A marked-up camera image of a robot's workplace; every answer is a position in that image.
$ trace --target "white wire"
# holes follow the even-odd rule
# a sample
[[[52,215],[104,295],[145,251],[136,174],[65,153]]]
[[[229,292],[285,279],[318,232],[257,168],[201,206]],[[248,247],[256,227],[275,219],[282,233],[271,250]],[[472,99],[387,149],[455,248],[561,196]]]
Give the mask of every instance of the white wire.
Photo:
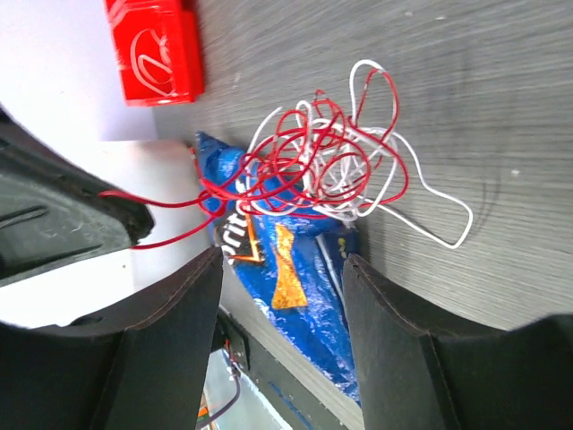
[[[360,67],[362,67],[363,65],[368,65],[370,67],[373,67],[373,68],[379,70],[380,73],[384,72],[384,68],[380,64],[376,63],[375,61],[369,60],[369,59],[360,60],[356,64],[354,64],[354,66],[352,67],[352,69],[350,71],[350,76],[348,79],[348,88],[350,90],[350,102],[352,105],[351,120],[354,124],[356,122],[356,117],[358,115],[357,108],[356,108],[355,76],[356,76],[358,69]],[[331,120],[328,120],[327,118],[323,118],[323,117],[313,117],[312,105],[311,105],[311,103],[309,103],[306,100],[301,100],[296,104],[297,110],[302,110],[302,108],[306,109],[306,111],[307,111],[307,126],[309,127],[309,130],[307,130],[305,137],[300,138],[299,142],[292,141],[292,142],[290,142],[290,144],[293,145],[295,150],[297,150],[299,153],[302,154],[302,156],[300,157],[300,160],[304,164],[304,163],[307,163],[308,160],[310,159],[311,147],[312,147],[311,142],[307,142],[305,139],[312,139],[316,142],[316,140],[319,138],[319,133],[316,133],[316,130],[324,129],[325,127],[329,126],[331,123]],[[398,107],[397,107],[396,101],[393,99],[394,115],[397,113],[397,108]],[[269,138],[279,139],[277,136],[270,136],[270,137],[267,137],[266,139],[264,139],[263,141],[259,141],[259,136],[260,136],[264,126],[281,109],[282,109],[282,107],[278,107],[277,109],[272,111],[261,122],[261,124],[257,128],[254,136],[252,137],[251,144],[249,146],[249,149],[247,150],[247,154],[253,153],[254,150],[257,148],[257,145],[260,144],[260,142],[265,142]],[[302,128],[303,124],[302,124],[301,118],[299,118],[299,116],[295,116],[295,119],[296,119],[296,122],[298,123],[298,127]],[[418,159],[418,156],[416,155],[414,148],[412,147],[412,145],[410,145],[410,143],[407,141],[407,139],[404,136],[402,136],[401,134],[396,133],[392,130],[390,133],[388,133],[388,136],[386,137],[385,143],[395,153],[398,153],[398,141],[400,141],[402,144],[404,144],[404,146],[406,146],[406,148],[408,149],[408,151],[412,155],[412,158],[414,159],[416,170],[418,172],[418,176],[420,178],[420,182],[422,183],[422,186],[426,190],[428,190],[430,193],[438,195],[439,197],[442,197],[446,200],[450,200],[454,203],[457,203],[467,211],[468,216],[467,216],[466,227],[464,228],[460,238],[454,244],[451,244],[449,242],[444,241],[439,236],[436,236],[433,233],[431,233],[429,230],[415,224],[412,220],[401,215],[397,211],[392,210],[390,207],[388,207],[386,205],[380,204],[380,202],[383,200],[384,195],[388,191],[389,186],[392,183],[392,180],[394,179],[394,176],[396,174],[396,170],[398,168],[397,157],[395,157],[389,150],[382,147],[379,142],[376,142],[374,139],[370,139],[367,135],[357,133],[354,130],[352,130],[351,128],[350,129],[344,128],[344,126],[341,123],[334,123],[330,126],[333,129],[335,129],[336,131],[338,131],[339,133],[343,133],[343,131],[344,131],[345,137],[347,139],[352,140],[353,142],[356,142],[356,143],[360,143],[363,146],[363,148],[364,147],[370,148],[370,150],[372,152],[368,156],[368,162],[369,163],[373,159],[376,159],[376,157],[379,157],[379,156],[386,156],[386,157],[391,156],[393,159],[393,162],[392,162],[392,166],[390,168],[390,171],[388,173],[388,176],[386,178],[386,181],[382,185],[380,191],[378,192],[378,194],[376,195],[375,198],[370,199],[370,198],[366,197],[366,195],[368,194],[368,186],[369,186],[369,185],[366,185],[366,187],[362,191],[362,195],[357,195],[352,201],[343,202],[343,203],[340,203],[339,205],[334,205],[334,204],[315,205],[313,207],[313,209],[315,211],[317,211],[323,215],[326,215],[328,217],[338,219],[342,222],[348,223],[348,222],[353,222],[353,221],[357,220],[358,218],[362,218],[362,217],[366,217],[366,216],[370,215],[376,208],[381,208],[382,210],[386,211],[390,215],[392,215],[392,216],[400,219],[401,221],[405,222],[409,227],[413,228],[415,231],[421,233],[422,235],[424,235],[426,237],[429,237],[431,240],[439,243],[440,245],[447,247],[448,249],[457,249],[460,245],[462,245],[464,243],[464,241],[466,240],[466,237],[469,233],[469,230],[471,229],[472,224],[474,222],[474,213],[472,212],[471,208],[462,200],[460,200],[457,197],[454,197],[452,195],[438,191],[426,183],[426,181],[423,177],[422,167],[420,165],[420,160]],[[383,128],[383,127],[363,127],[363,126],[361,126],[359,128],[361,131],[363,131],[367,134],[376,135],[376,136],[380,136],[380,137],[382,137],[382,135],[384,135],[385,133],[388,132],[388,129]],[[349,153],[352,151],[352,145],[350,145],[349,143],[346,143],[346,144],[343,144],[340,147],[340,149],[342,152]],[[318,151],[316,153],[316,155],[312,161],[312,164],[309,167],[309,171],[306,174],[304,174],[304,176],[303,176],[303,187],[304,187],[304,190],[308,194],[316,194],[317,190],[314,189],[315,184],[312,183],[312,178],[313,177],[314,178],[320,177],[324,168],[326,168],[326,166],[328,164],[328,159],[331,156],[336,156],[334,150],[324,150],[324,151]],[[245,168],[251,169],[255,163],[256,162],[254,160],[252,160],[248,163],[248,166],[246,166]],[[332,182],[331,184],[326,184],[328,186],[329,193],[339,191],[340,193],[342,193],[342,197],[343,197],[342,200],[344,200],[345,195],[344,195],[344,192],[342,190],[344,190],[345,188],[351,188],[350,185],[353,183],[352,178],[355,177],[355,175],[365,175],[365,173],[366,173],[366,162],[363,160],[362,157],[354,157],[354,156],[353,157],[344,157],[344,158],[341,158],[340,161],[329,166],[329,169],[326,172],[324,172],[324,175],[322,175],[322,181],[324,181],[326,178],[328,178],[328,180]],[[250,188],[251,188],[251,178],[247,175],[247,177],[245,178],[245,189],[249,190]],[[346,197],[350,197],[352,195],[354,195],[354,192],[349,191],[349,192],[347,192]],[[296,211],[298,209],[298,207],[296,205],[302,203],[303,200],[304,199],[302,199],[302,198],[297,198],[296,202],[294,202],[292,205],[290,205],[290,207],[288,207],[288,209],[281,211],[281,212],[269,211],[269,210],[261,207],[261,205],[256,201],[249,202],[249,203],[251,204],[251,206],[255,210],[257,210],[260,213],[263,213],[265,215],[283,216],[283,215],[289,215],[289,214],[293,213],[294,211]],[[362,210],[362,206],[363,206],[364,202],[367,202],[370,205],[367,209]]]

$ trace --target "tangled wire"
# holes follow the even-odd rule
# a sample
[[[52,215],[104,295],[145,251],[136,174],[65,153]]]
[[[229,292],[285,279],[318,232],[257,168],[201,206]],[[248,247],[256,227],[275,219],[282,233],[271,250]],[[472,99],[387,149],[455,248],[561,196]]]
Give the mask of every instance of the tangled wire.
[[[363,65],[369,65],[372,69],[368,73],[357,106],[355,75]],[[375,75],[381,75],[386,80],[392,93],[392,118],[388,128],[359,125],[368,87]],[[208,216],[197,228],[180,236],[156,244],[137,245],[135,249],[169,245],[189,237],[222,216],[227,211],[229,202],[236,202],[239,211],[251,215],[291,215],[310,219],[330,217],[343,222],[352,222],[369,215],[376,208],[381,208],[441,245],[449,249],[458,248],[472,226],[473,213],[469,206],[458,198],[431,188],[425,182],[414,149],[403,136],[394,131],[399,115],[399,100],[390,75],[378,63],[361,60],[350,72],[349,89],[351,116],[346,117],[340,106],[326,97],[324,91],[317,90],[312,102],[299,101],[294,109],[282,114],[275,133],[260,139],[263,128],[282,107],[271,112],[255,132],[247,152],[239,161],[239,168],[224,184],[218,185],[209,181],[202,174],[195,158],[195,166],[204,190],[194,200],[179,203],[155,202],[119,190],[105,191],[100,196],[121,197],[161,208],[183,208],[197,204]],[[292,124],[293,119],[296,127],[287,128],[286,124]],[[401,198],[410,185],[406,163],[398,153],[399,142],[406,146],[413,157],[423,187],[461,205],[467,211],[466,228],[456,243],[445,242],[387,206],[388,203]],[[368,195],[372,192],[371,177],[387,160],[391,165],[386,180],[374,191],[375,196],[369,198]],[[388,196],[387,192],[398,168],[402,172],[402,185],[397,193]],[[236,193],[227,189],[231,184],[237,185]],[[205,206],[205,202],[211,197],[220,201],[215,211],[210,211]]]

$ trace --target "white cable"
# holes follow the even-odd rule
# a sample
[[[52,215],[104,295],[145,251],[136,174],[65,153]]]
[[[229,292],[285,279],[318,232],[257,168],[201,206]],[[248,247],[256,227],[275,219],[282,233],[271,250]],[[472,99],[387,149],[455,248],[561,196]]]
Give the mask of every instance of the white cable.
[[[348,88],[350,91],[350,102],[352,105],[351,121],[353,122],[354,125],[356,124],[356,118],[358,115],[357,106],[356,106],[356,94],[355,94],[355,75],[356,75],[358,69],[360,67],[362,67],[363,65],[368,65],[370,67],[377,69],[380,73],[384,73],[384,68],[380,64],[376,63],[375,61],[369,60],[369,59],[360,60],[352,67],[352,69],[350,71],[350,76],[348,79]],[[323,215],[326,215],[328,217],[338,219],[344,223],[348,223],[348,222],[353,222],[353,221],[357,220],[358,218],[370,215],[376,208],[381,208],[384,211],[386,211],[387,213],[389,213],[390,215],[393,215],[394,217],[404,221],[409,227],[413,228],[415,231],[421,233],[422,235],[424,235],[426,237],[429,237],[430,239],[432,239],[435,242],[447,247],[448,249],[456,249],[466,240],[467,234],[469,233],[469,230],[472,227],[472,224],[474,222],[474,214],[473,214],[472,210],[470,209],[470,207],[467,204],[465,204],[463,201],[461,201],[457,197],[453,197],[449,194],[438,191],[426,183],[426,181],[423,177],[422,167],[420,165],[420,160],[418,159],[414,148],[412,147],[412,145],[410,145],[410,143],[406,140],[406,138],[404,136],[402,136],[399,133],[396,133],[394,130],[389,130],[389,129],[383,128],[383,127],[364,127],[364,126],[358,127],[361,131],[366,133],[366,135],[364,135],[364,134],[356,132],[352,128],[344,127],[343,124],[341,124],[340,122],[336,122],[336,123],[332,124],[331,119],[327,119],[327,118],[323,118],[323,117],[314,117],[313,116],[313,110],[312,110],[312,104],[306,100],[301,100],[296,104],[296,110],[302,111],[303,108],[306,110],[306,120],[307,120],[307,126],[308,126],[307,133],[305,134],[305,136],[301,137],[297,141],[293,140],[289,143],[290,145],[293,146],[293,148],[296,151],[298,151],[299,153],[302,154],[299,157],[299,159],[303,165],[298,166],[301,170],[303,168],[305,168],[304,164],[308,163],[310,160],[310,157],[312,154],[312,144],[317,143],[318,139],[320,139],[320,136],[321,136],[321,130],[324,130],[327,127],[331,127],[332,129],[336,130],[341,135],[344,135],[345,139],[348,139],[354,143],[360,143],[360,146],[363,148],[363,150],[370,151],[370,154],[367,156],[367,162],[366,162],[363,159],[363,155],[362,156],[352,155],[352,152],[355,151],[355,149],[353,148],[353,146],[350,143],[346,142],[344,144],[341,144],[340,147],[338,148],[339,151],[343,154],[349,154],[349,155],[344,156],[344,157],[340,157],[336,162],[334,162],[333,164],[330,164],[328,170],[326,172],[324,172],[324,169],[327,168],[329,160],[332,157],[337,156],[337,153],[336,153],[336,150],[334,150],[334,149],[318,150],[313,157],[312,164],[310,166],[308,166],[308,171],[303,175],[303,188],[304,188],[304,191],[307,195],[316,195],[318,193],[318,198],[321,198],[321,190],[325,190],[324,191],[325,193],[335,193],[336,192],[336,193],[341,194],[340,200],[345,200],[346,198],[350,198],[352,196],[355,196],[355,191],[352,191],[352,186],[355,183],[355,179],[357,177],[366,175],[367,163],[372,165],[372,161],[376,160],[380,156],[392,157],[392,159],[393,159],[392,166],[390,168],[390,171],[388,173],[386,181],[382,185],[378,194],[373,199],[366,197],[366,195],[368,194],[368,187],[369,187],[369,185],[367,184],[366,187],[362,190],[362,194],[356,195],[353,200],[351,200],[349,202],[343,202],[343,203],[340,203],[338,205],[336,205],[336,204],[318,204],[318,205],[315,205],[313,207],[313,209],[315,211],[317,211]],[[252,137],[251,144],[249,145],[249,149],[247,150],[247,154],[251,154],[251,153],[255,152],[257,146],[259,144],[261,144],[261,142],[266,142],[268,139],[277,139],[277,140],[283,139],[283,140],[285,140],[285,139],[290,138],[290,136],[277,137],[277,136],[271,135],[262,141],[259,140],[259,136],[260,136],[264,126],[281,109],[282,109],[282,107],[275,109],[261,122],[261,124],[257,128],[254,136]],[[396,117],[397,109],[398,109],[397,100],[393,96],[393,116],[392,117]],[[298,124],[298,128],[302,129],[303,123],[302,123],[302,120],[299,117],[299,115],[295,115],[295,120]],[[374,140],[373,138],[368,137],[368,135],[373,135],[373,136],[377,136],[378,138],[381,138],[385,134],[386,134],[386,137],[385,137],[384,143],[388,146],[388,148],[391,148],[391,151],[388,150],[387,148],[381,146],[380,142]],[[420,177],[420,182],[422,183],[422,186],[426,190],[428,190],[430,193],[438,195],[439,197],[450,200],[454,203],[457,203],[467,211],[468,217],[467,217],[466,227],[464,228],[464,231],[463,231],[461,237],[459,238],[459,240],[456,243],[451,244],[451,243],[444,241],[443,239],[434,235],[433,233],[431,233],[427,229],[425,229],[421,226],[418,226],[417,224],[415,224],[410,219],[408,219],[405,216],[399,214],[398,212],[392,210],[390,207],[385,206],[383,204],[380,204],[380,202],[382,202],[382,200],[384,199],[384,196],[385,196],[386,192],[388,191],[389,186],[392,183],[392,180],[394,179],[394,176],[395,176],[396,171],[398,169],[398,160],[397,160],[397,157],[394,155],[394,154],[398,154],[398,141],[402,142],[402,144],[404,144],[404,146],[406,146],[406,148],[408,149],[408,151],[412,155],[412,158],[414,159],[414,163],[415,163],[415,166],[416,166],[416,169],[418,172],[418,176]],[[256,165],[256,161],[250,160],[247,163],[247,166],[245,166],[245,168],[250,173],[250,175],[247,175],[245,178],[244,189],[246,189],[246,190],[251,189],[251,176],[252,176],[252,171],[254,170],[254,165]],[[321,186],[317,187],[316,186],[317,184],[315,184],[312,181],[312,179],[314,178],[315,180],[317,180],[317,178],[319,178],[319,177],[321,178]],[[260,213],[263,213],[265,215],[284,216],[284,215],[289,215],[289,214],[295,212],[296,210],[298,210],[299,208],[297,207],[297,204],[301,204],[303,202],[304,202],[304,198],[299,197],[296,199],[295,202],[293,202],[292,205],[290,205],[290,207],[287,206],[287,209],[285,209],[281,212],[269,211],[269,210],[261,207],[261,205],[256,201],[252,201],[249,203],[251,204],[251,206],[255,210],[257,210]],[[365,202],[370,204],[366,209],[363,208],[363,204]]]

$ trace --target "yellow graphic on package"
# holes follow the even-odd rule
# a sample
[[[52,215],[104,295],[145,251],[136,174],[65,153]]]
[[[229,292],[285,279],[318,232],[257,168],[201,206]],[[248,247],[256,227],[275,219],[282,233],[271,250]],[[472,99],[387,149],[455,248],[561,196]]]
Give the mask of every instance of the yellow graphic on package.
[[[277,258],[278,278],[275,294],[272,298],[273,309],[288,309],[291,307],[307,306],[301,281],[296,276],[293,263],[293,243],[295,236],[288,229],[277,224]]]

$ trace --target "black cable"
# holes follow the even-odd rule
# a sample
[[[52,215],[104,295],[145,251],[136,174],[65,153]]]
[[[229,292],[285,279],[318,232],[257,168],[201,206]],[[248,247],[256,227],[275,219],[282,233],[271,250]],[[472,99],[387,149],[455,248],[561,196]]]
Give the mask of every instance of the black cable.
[[[219,409],[209,418],[207,418],[204,421],[201,421],[200,423],[197,423],[197,425],[195,426],[195,430],[201,430],[202,428],[210,425],[213,421],[215,421],[217,418],[220,418],[225,412],[230,410],[231,407],[236,403],[236,401],[239,400],[239,396],[241,395],[241,383],[240,383],[241,372],[235,366],[235,364],[231,364],[231,374],[233,375],[233,379],[235,380],[235,389],[236,389],[235,396],[233,396],[233,399],[231,399],[223,408]]]

